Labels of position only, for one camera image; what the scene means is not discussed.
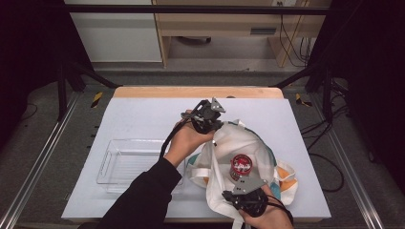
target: black tripod leg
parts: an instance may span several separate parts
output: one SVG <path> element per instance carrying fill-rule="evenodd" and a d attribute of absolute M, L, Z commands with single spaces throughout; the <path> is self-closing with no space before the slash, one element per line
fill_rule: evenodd
<path fill-rule="evenodd" d="M 63 64 L 60 65 L 57 70 L 57 91 L 59 96 L 59 117 L 58 121 L 62 120 L 63 115 L 65 115 L 68 109 L 68 103 L 66 98 L 66 82 L 63 75 Z"/>
<path fill-rule="evenodd" d="M 302 71 L 294 74 L 293 76 L 289 77 L 288 79 L 283 80 L 280 83 L 278 83 L 278 84 L 276 84 L 274 86 L 269 86 L 269 87 L 276 87 L 276 88 L 279 88 L 279 89 L 283 89 L 286 86 L 288 86 L 289 84 L 295 82 L 296 80 L 298 80 L 298 79 L 300 79 L 302 77 L 311 75 L 316 70 L 316 67 L 317 67 L 317 65 L 315 65 L 315 64 L 312 65 L 312 66 L 306 67 Z"/>
<path fill-rule="evenodd" d="M 91 70 L 86 69 L 85 67 L 79 65 L 78 63 L 71 63 L 71 65 L 75 70 L 89 75 L 92 79 L 100 82 L 101 84 L 105 85 L 108 88 L 115 89 L 115 88 L 122 86 L 122 85 L 115 84 L 115 83 L 103 78 L 101 75 L 99 75 Z"/>

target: clear plastic container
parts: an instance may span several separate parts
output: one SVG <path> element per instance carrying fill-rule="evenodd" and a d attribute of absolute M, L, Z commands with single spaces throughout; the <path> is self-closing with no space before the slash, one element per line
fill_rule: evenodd
<path fill-rule="evenodd" d="M 111 140 L 101 163 L 96 182 L 107 193 L 123 193 L 141 173 L 148 171 L 158 160 L 162 139 L 115 139 Z M 183 177 L 185 162 L 178 171 Z M 182 192 L 183 178 L 172 194 Z"/>

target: white tabletop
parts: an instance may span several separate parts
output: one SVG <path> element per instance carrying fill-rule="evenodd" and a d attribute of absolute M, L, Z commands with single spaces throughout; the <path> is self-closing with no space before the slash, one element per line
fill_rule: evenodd
<path fill-rule="evenodd" d="M 166 139 L 180 113 L 206 98 L 123 98 L 108 105 L 95 142 L 62 215 L 64 219 L 91 220 L 104 216 L 119 194 L 108 194 L 96 183 L 112 139 Z M 304 141 L 287 99 L 219 98 L 226 108 L 221 121 L 241 119 L 269 146 L 275 157 L 291 165 L 299 182 L 295 200 L 288 206 L 296 221 L 330 218 L 330 210 L 309 160 Z M 167 221 L 228 220 L 209 209 L 205 190 L 184 178 L 183 191 L 174 195 Z"/>

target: gray carpet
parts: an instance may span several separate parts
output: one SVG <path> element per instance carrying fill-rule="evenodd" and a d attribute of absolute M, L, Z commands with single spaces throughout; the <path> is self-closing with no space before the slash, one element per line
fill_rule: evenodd
<path fill-rule="evenodd" d="M 126 85 L 267 86 L 288 77 L 290 73 L 281 73 L 278 77 L 275 75 L 268 77 L 268 73 L 251 72 L 247 72 L 247 75 L 241 72 L 199 73 L 197 75 L 191 73 L 103 73 L 103 75 L 116 83 L 125 83 Z M 103 96 L 98 106 L 91 108 L 93 98 L 99 91 L 103 91 Z M 288 88 L 285 90 L 285 97 L 290 100 L 298 126 L 305 128 L 319 122 L 320 117 L 314 107 L 307 107 L 295 102 L 296 92 L 301 92 L 299 87 Z M 67 203 L 66 196 L 75 187 L 75 182 L 97 132 L 97 126 L 100 124 L 112 94 L 113 90 L 94 85 L 89 86 L 79 98 L 73 116 L 59 139 L 18 223 L 73 225 L 73 223 L 61 219 L 60 216 Z M 310 101 L 310 97 L 306 94 L 300 95 L 303 101 Z M 24 182 L 25 176 L 34 164 L 57 118 L 57 94 L 54 84 L 33 92 L 29 101 L 38 107 L 37 112 L 20 123 L 13 134 L 13 138 L 0 154 L 1 214 L 4 214 L 8 209 L 19 187 Z M 334 102 L 334 109 L 345 105 L 341 98 L 335 99 Z M 322 128 L 304 135 L 307 145 L 310 145 L 314 140 L 311 136 L 319 135 L 323 130 Z M 345 114 L 338 116 L 333 121 L 333 129 L 350 156 L 351 163 L 361 178 L 385 227 L 405 228 L 405 197 L 395 186 L 383 165 L 369 162 L 367 148 L 352 119 Z M 327 136 L 321 137 L 309 151 L 325 156 L 337 163 Z M 333 189 L 339 185 L 339 173 L 327 161 L 317 156 L 312 156 L 311 160 L 324 189 Z M 297 223 L 296 228 L 368 228 L 347 184 L 337 192 L 325 192 L 325 197 L 330 207 L 331 219 L 325 219 L 318 223 Z M 184 224 L 181 226 L 207 228 L 207 225 L 199 227 L 198 225 Z"/>

